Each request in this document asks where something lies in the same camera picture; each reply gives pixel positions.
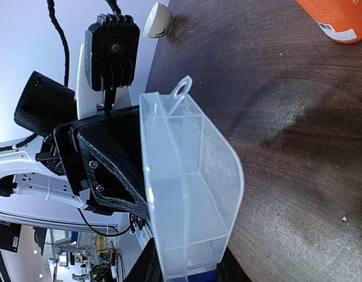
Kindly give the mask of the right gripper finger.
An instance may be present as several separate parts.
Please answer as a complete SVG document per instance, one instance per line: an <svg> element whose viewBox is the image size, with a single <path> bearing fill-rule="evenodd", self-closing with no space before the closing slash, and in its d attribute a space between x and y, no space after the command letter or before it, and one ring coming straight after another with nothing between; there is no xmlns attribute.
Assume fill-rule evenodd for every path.
<svg viewBox="0 0 362 282"><path fill-rule="evenodd" d="M148 243L124 281L165 281L154 243ZM173 281L251 281L229 248L215 270Z"/></svg>

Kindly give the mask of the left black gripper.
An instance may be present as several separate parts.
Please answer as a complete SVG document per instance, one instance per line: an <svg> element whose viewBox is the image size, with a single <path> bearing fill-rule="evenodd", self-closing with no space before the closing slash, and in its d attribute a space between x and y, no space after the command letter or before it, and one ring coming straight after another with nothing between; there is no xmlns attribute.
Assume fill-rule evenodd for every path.
<svg viewBox="0 0 362 282"><path fill-rule="evenodd" d="M83 209L102 215L129 212L146 221L139 107L131 106L54 129L73 194L89 190Z"/></svg>

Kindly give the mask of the clear pill organizer box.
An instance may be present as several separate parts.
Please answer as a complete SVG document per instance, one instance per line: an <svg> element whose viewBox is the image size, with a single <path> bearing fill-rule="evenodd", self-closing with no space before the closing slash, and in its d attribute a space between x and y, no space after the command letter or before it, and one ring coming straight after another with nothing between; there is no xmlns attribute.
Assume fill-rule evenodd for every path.
<svg viewBox="0 0 362 282"><path fill-rule="evenodd" d="M215 270L245 190L241 160L190 95L139 97L140 141L150 227L165 281Z"/></svg>

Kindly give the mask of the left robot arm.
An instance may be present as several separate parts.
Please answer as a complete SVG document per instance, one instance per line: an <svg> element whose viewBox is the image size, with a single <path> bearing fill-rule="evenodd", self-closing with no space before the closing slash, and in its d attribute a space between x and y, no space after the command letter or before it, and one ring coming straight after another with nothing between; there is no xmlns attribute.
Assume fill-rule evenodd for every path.
<svg viewBox="0 0 362 282"><path fill-rule="evenodd" d="M115 214L143 220L139 108L118 88L105 113L104 95L86 76L71 90L33 72L16 111L28 137L0 143L0 220L88 231L115 225Z"/></svg>

